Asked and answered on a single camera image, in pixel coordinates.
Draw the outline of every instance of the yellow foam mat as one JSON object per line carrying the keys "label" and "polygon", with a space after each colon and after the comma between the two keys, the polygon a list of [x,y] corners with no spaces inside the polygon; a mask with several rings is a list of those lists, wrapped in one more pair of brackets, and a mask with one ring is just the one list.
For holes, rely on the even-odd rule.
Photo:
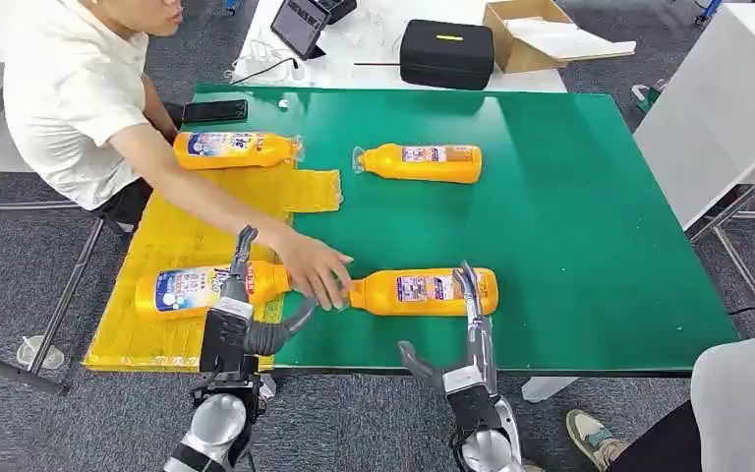
{"label": "yellow foam mat", "polygon": [[[242,202],[288,221],[292,212],[334,211],[342,201],[338,171],[295,170],[282,164],[270,168],[236,168],[201,172]],[[226,264],[235,250],[234,235],[197,220],[155,194],[146,206],[140,228],[83,364],[96,371],[197,372],[204,318],[148,321],[135,311],[135,287],[142,274],[174,267]],[[272,261],[274,253],[254,245],[252,260]],[[282,300],[257,307],[255,318],[281,319]],[[269,367],[271,359],[262,360]]]}

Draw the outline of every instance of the man's right hand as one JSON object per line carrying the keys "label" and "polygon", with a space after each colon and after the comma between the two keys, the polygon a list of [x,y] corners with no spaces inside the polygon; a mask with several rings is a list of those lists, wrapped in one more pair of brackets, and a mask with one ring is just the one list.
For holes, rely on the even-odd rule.
{"label": "man's right hand", "polygon": [[352,285],[345,267],[352,262],[350,257],[291,228],[270,238],[269,244],[288,269],[297,290],[314,297],[325,310],[332,305],[338,310],[345,307]]}

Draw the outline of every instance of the green mat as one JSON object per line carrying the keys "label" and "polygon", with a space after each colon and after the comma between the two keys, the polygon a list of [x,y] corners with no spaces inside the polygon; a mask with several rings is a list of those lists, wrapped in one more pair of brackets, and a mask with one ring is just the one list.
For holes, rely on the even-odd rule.
{"label": "green mat", "polygon": [[[652,174],[606,95],[200,86],[196,101],[247,98],[246,124],[300,134],[301,168],[340,169],[340,211],[297,230],[350,255],[354,277],[385,268],[489,267],[502,370],[669,374],[737,339]],[[288,109],[278,106],[281,99]],[[473,144],[476,185],[356,175],[355,146]],[[299,296],[286,298],[284,314]],[[463,318],[317,313],[280,367],[398,368],[407,339],[435,364],[463,355]]]}

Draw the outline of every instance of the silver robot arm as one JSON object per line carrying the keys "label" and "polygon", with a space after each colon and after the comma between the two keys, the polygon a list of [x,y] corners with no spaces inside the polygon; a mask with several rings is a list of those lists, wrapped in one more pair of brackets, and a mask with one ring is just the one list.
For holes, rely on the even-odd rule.
{"label": "silver robot arm", "polygon": [[220,329],[216,336],[219,348],[225,355],[240,359],[238,368],[233,372],[216,368],[193,388],[193,399],[197,404],[202,401],[190,429],[163,465],[165,472],[227,472],[245,456],[255,470],[250,455],[252,426],[263,412],[262,376],[256,372],[258,356],[279,351],[311,320],[317,306],[317,301],[307,298],[281,323],[254,321],[246,281],[250,246],[258,234],[251,226],[239,234],[218,304],[207,312],[207,325]]}
{"label": "silver robot arm", "polygon": [[496,387],[491,319],[482,312],[478,277],[462,262],[453,278],[461,286],[467,312],[464,362],[439,369],[418,357],[410,342],[399,341],[401,363],[450,404],[456,416],[450,446],[461,470],[523,472],[516,417]]}

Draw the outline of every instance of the orange bottle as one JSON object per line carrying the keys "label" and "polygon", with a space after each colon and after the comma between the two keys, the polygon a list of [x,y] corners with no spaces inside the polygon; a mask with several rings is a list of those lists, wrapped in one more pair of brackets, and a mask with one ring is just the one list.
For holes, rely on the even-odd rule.
{"label": "orange bottle", "polygon": [[[218,302],[228,268],[229,265],[179,268],[142,276],[135,291],[138,315],[159,321],[202,317]],[[265,261],[248,263],[246,285],[254,306],[291,289],[285,267]]]}
{"label": "orange bottle", "polygon": [[[374,315],[464,316],[461,286],[452,268],[382,270],[355,280],[349,292],[353,308]],[[496,276],[489,268],[476,268],[482,312],[489,315],[499,303]]]}
{"label": "orange bottle", "polygon": [[358,174],[374,172],[390,179],[472,184],[482,173],[482,151],[476,146],[355,147],[352,165]]}
{"label": "orange bottle", "polygon": [[302,160],[302,138],[273,133],[184,132],[173,145],[178,163],[187,169],[271,167],[279,162]]}

